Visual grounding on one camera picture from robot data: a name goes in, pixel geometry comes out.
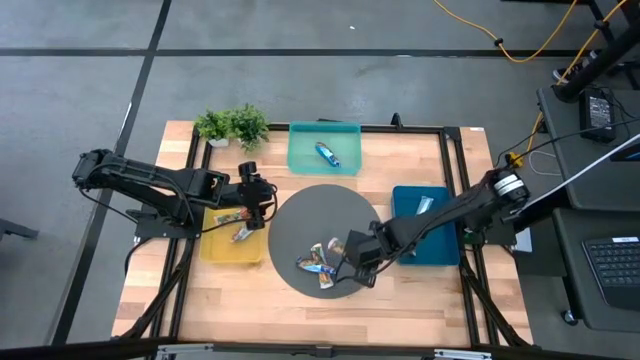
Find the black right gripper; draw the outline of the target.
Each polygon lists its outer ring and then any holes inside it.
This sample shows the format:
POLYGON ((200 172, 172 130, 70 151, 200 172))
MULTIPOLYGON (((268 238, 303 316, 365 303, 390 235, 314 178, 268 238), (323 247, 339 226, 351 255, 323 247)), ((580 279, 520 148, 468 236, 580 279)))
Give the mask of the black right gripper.
POLYGON ((383 227, 375 227, 369 233, 349 232, 349 241, 343 244, 343 257, 355 270, 377 270, 387 258, 388 241, 383 227))

